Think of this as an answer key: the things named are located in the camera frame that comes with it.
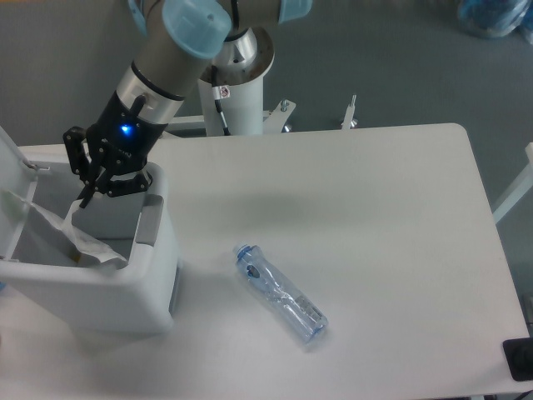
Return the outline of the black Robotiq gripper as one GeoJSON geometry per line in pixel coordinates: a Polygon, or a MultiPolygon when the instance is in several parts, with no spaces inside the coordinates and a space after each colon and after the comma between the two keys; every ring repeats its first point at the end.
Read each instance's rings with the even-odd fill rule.
{"type": "Polygon", "coordinates": [[[152,175],[142,169],[166,126],[141,118],[147,103],[148,96],[140,94],[126,107],[114,93],[88,130],[71,127],[63,134],[70,168],[83,183],[77,197],[80,208],[86,208],[96,193],[116,198],[145,192],[151,186],[152,175]],[[112,180],[113,175],[134,172],[129,179],[112,180]]]}

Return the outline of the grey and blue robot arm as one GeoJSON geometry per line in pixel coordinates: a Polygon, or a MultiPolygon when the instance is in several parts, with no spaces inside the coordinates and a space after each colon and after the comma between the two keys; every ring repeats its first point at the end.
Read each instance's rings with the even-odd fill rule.
{"type": "Polygon", "coordinates": [[[101,116],[89,128],[63,135],[72,172],[84,187],[85,208],[96,193],[110,198],[144,192],[152,184],[147,155],[223,46],[261,25],[305,17],[310,1],[131,1],[147,35],[101,116]]]}

